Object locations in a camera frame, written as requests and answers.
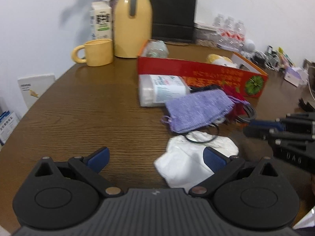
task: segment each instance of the clear plastic bottle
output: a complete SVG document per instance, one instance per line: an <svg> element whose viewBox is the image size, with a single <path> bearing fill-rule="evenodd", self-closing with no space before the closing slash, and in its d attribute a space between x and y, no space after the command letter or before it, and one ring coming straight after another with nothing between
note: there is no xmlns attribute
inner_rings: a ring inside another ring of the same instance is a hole
<svg viewBox="0 0 315 236"><path fill-rule="evenodd" d="M223 36L224 36L224 16L222 14L218 14L218 16L215 17L215 20L213 22L213 26L217 28L217 43L223 42Z"/></svg>
<svg viewBox="0 0 315 236"><path fill-rule="evenodd" d="M234 44L233 25L234 25L234 19L232 17L228 17L224 22L223 45L233 46Z"/></svg>
<svg viewBox="0 0 315 236"><path fill-rule="evenodd" d="M239 20L234 27L234 47L239 49L239 46L245 41L245 26L244 22Z"/></svg>

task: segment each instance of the red cardboard box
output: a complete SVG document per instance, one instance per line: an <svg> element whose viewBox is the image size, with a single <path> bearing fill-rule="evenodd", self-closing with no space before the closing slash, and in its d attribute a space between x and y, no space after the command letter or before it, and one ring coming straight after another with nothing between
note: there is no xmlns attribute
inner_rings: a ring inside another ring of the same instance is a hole
<svg viewBox="0 0 315 236"><path fill-rule="evenodd" d="M211 84L229 85L245 97L260 97L268 75L241 55L221 49L194 44L167 44L168 58L145 57L147 41L138 54L139 75L177 75L188 86L203 87ZM243 64L246 70L207 64L209 54L230 58Z"/></svg>

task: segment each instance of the ridged gray surface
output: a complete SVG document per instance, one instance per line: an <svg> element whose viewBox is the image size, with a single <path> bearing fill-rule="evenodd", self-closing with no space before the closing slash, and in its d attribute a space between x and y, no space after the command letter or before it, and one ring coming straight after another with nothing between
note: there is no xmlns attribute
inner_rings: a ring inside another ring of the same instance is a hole
<svg viewBox="0 0 315 236"><path fill-rule="evenodd" d="M221 220L205 199L183 189L130 189L106 199L86 222L60 231L22 227L16 236L297 236L290 228L252 232Z"/></svg>

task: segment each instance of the wood grain surface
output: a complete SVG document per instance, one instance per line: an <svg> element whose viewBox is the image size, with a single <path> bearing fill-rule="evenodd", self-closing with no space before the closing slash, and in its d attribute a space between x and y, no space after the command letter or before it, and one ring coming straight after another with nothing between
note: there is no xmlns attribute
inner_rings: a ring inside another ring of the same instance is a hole
<svg viewBox="0 0 315 236"><path fill-rule="evenodd" d="M249 99L258 118L274 120L300 111L298 98L308 97L308 90L267 73L260 99ZM12 199L43 156L65 161L107 146L111 159L103 177L124 190L167 187L153 162L174 134L160 122L165 108L140 107L137 87L136 60L115 58L102 67L74 65L39 98L0 152L0 225L9 232L19 228ZM247 159L272 155L266 142L245 138L236 124L220 126L220 135L231 137ZM310 177L282 161L278 164L305 203L302 216L314 204Z"/></svg>

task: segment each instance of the green fruit graphic on box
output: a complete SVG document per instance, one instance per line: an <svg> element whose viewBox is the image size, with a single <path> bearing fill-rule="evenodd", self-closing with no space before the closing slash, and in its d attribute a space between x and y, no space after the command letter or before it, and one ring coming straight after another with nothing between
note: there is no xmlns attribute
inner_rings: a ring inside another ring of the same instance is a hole
<svg viewBox="0 0 315 236"><path fill-rule="evenodd" d="M256 95L264 86L264 79L259 75L254 75L245 84L245 92L250 95Z"/></svg>

